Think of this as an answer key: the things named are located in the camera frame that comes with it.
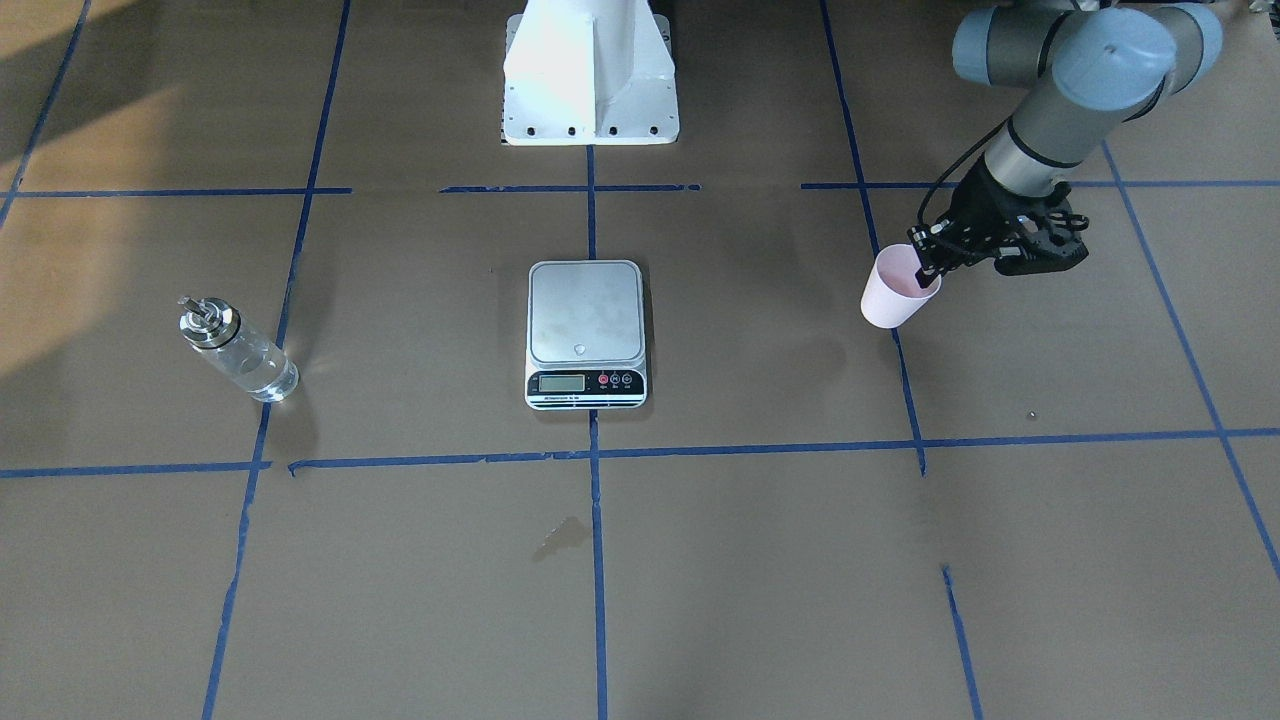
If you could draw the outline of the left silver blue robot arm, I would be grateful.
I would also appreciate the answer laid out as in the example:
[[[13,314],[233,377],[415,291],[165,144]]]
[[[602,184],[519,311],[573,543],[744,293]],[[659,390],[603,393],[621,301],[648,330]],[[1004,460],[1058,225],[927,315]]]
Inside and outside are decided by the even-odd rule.
[[[1204,77],[1224,40],[1221,20],[1202,3],[1144,12],[1012,1],[968,14],[954,37],[955,72],[1027,94],[955,161],[965,174],[947,209],[934,220],[918,217],[915,284],[932,287],[984,260],[1001,275],[1083,263],[1089,222],[1071,209],[1069,176],[1120,124]]]

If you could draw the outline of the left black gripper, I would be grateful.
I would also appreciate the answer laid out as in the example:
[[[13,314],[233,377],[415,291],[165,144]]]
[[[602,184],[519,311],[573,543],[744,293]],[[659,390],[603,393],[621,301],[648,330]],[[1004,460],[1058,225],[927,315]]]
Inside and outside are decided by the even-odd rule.
[[[1029,238],[1036,234],[1018,219],[1043,217],[1044,199],[1014,193],[992,176],[979,158],[951,193],[947,211],[934,224],[908,229],[918,269],[914,288],[936,293],[951,270],[947,263],[1029,263]]]

